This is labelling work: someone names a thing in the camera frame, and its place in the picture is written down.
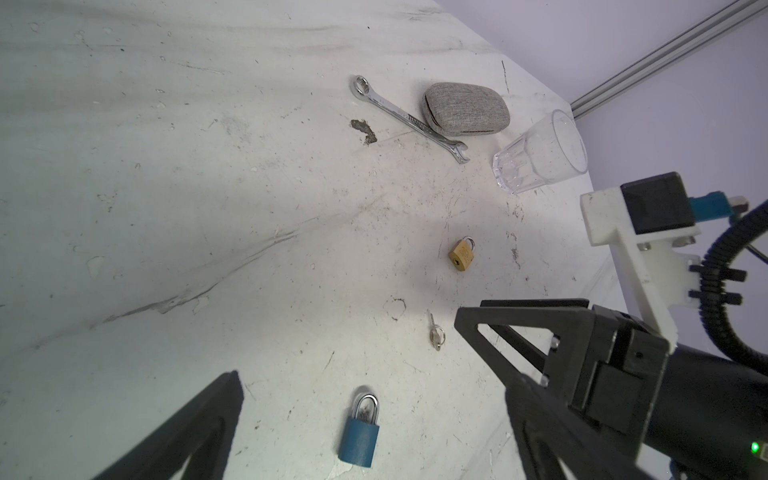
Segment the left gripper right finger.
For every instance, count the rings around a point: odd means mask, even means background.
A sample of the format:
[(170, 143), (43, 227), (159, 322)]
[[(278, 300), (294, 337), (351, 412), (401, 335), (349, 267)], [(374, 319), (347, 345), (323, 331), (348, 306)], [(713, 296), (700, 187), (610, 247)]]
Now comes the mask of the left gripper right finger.
[(530, 377), (510, 377), (505, 399), (528, 479), (564, 479), (564, 467), (577, 479), (649, 477)]

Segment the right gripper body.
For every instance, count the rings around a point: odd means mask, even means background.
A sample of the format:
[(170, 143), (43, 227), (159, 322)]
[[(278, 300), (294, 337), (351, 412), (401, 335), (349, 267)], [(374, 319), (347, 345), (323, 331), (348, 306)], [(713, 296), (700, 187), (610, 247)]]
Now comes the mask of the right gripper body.
[(630, 459), (645, 438), (670, 347), (637, 319), (600, 306), (557, 313), (547, 389)]

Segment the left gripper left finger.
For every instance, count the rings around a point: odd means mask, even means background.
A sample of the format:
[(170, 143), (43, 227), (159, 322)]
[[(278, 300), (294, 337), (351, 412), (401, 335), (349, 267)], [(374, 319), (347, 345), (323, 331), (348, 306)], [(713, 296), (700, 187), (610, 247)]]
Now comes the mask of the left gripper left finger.
[(217, 377), (99, 479), (221, 479), (239, 421), (244, 393), (239, 374)]

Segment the silver key with ring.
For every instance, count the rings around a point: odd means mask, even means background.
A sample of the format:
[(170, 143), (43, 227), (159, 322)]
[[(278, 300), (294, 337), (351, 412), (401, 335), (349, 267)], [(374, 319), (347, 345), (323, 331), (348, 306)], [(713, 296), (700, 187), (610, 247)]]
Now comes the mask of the silver key with ring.
[(430, 343), (436, 351), (440, 351), (445, 343), (446, 335), (444, 330), (435, 322), (434, 315), (431, 311), (427, 311), (429, 320), (429, 339)]

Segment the brass padlock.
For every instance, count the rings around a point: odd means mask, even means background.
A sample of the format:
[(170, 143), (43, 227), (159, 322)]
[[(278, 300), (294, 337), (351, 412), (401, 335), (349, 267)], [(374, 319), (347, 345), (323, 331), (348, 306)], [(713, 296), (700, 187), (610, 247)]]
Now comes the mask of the brass padlock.
[(465, 236), (460, 239), (448, 254), (452, 265), (460, 272), (466, 271), (474, 260), (475, 241)]

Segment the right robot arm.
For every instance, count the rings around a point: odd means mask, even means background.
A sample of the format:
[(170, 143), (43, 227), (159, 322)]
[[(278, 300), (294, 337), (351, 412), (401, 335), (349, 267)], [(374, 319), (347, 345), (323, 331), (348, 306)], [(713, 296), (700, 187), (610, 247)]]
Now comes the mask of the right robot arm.
[(746, 366), (584, 299), (486, 300), (455, 327), (505, 387), (530, 479), (641, 479), (643, 446), (676, 479), (767, 475), (767, 379)]

